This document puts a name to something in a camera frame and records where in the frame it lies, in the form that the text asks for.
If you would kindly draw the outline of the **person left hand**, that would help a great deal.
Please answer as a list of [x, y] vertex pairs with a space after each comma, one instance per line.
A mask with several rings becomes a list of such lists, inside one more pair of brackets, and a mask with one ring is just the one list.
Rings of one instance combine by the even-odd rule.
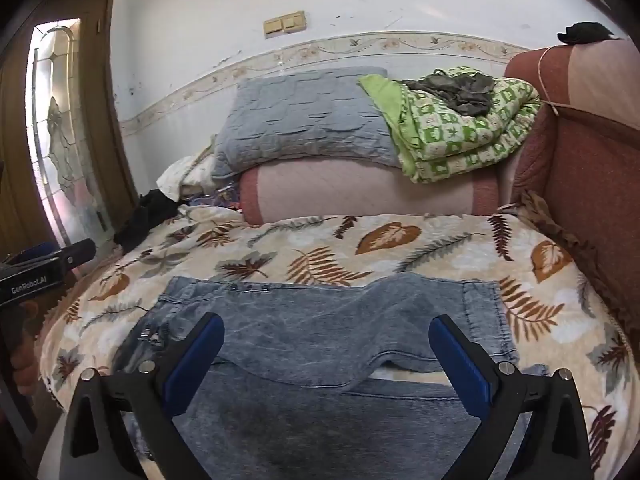
[[13, 380], [22, 396], [32, 396], [38, 384], [39, 358], [36, 356], [35, 339], [25, 327], [26, 322], [36, 317], [38, 310], [34, 300], [27, 300], [15, 306], [10, 313]]

